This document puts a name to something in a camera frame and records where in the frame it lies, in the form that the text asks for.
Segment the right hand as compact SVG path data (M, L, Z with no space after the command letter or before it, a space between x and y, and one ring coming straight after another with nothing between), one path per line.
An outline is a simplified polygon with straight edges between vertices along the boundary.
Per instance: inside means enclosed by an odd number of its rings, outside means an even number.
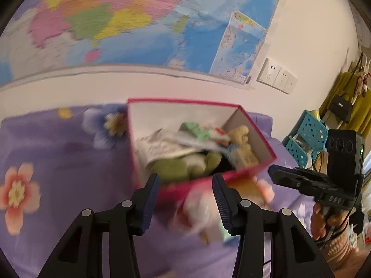
M346 227L348 222L346 219L347 214L348 212L343 210L326 220L323 215L322 206L316 203L313 206L313 214L311 216L311 233L313 239L319 240L324 238L331 228L334 228L334 230L342 230L343 227Z

